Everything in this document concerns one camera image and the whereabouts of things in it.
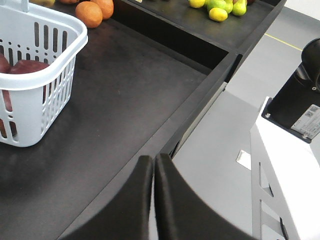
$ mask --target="white machine base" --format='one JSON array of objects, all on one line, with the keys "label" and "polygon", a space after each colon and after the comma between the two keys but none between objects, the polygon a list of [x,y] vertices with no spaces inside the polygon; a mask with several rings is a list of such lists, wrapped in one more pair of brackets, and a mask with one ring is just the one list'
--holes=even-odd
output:
[{"label": "white machine base", "polygon": [[262,117],[268,99],[250,130],[252,235],[263,240],[263,225],[283,235],[281,218],[289,240],[320,240],[319,163],[308,143]]}]

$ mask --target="barcode label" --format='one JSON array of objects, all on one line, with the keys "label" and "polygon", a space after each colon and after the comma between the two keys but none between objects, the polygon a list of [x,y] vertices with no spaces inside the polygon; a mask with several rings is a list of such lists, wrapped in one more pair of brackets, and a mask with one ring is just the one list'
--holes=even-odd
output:
[{"label": "barcode label", "polygon": [[313,139],[320,132],[320,107],[312,104],[291,129]]}]

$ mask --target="lime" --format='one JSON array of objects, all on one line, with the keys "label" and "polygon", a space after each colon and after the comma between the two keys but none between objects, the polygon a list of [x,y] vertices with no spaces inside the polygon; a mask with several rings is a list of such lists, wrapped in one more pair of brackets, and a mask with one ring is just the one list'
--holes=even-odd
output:
[{"label": "lime", "polygon": [[233,0],[225,0],[225,7],[224,10],[229,14],[231,13],[232,9],[234,8],[234,1]]},{"label": "lime", "polygon": [[232,9],[232,13],[235,16],[241,17],[247,12],[247,0],[238,0]]},{"label": "lime", "polygon": [[208,0],[206,5],[206,9],[208,10],[208,12],[213,8],[225,9],[225,7],[226,7],[225,0]]}]

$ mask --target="white plastic basket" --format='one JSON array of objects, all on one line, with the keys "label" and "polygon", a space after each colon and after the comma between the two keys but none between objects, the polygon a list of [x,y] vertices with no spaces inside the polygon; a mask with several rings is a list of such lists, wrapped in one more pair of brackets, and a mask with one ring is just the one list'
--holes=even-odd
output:
[{"label": "white plastic basket", "polygon": [[11,65],[20,59],[50,64],[34,73],[0,73],[0,142],[40,141],[70,99],[76,54],[87,42],[86,26],[73,16],[28,0],[0,0],[0,53]]}]

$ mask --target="yellow citrus fruit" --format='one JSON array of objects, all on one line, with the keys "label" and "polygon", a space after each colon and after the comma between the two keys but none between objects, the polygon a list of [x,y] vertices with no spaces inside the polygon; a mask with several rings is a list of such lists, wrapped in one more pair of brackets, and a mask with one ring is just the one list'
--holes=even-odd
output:
[{"label": "yellow citrus fruit", "polygon": [[205,5],[205,2],[206,0],[189,0],[189,5],[194,9],[199,9]]},{"label": "yellow citrus fruit", "polygon": [[214,7],[209,11],[209,18],[217,22],[223,22],[228,18],[228,13],[224,9]]}]

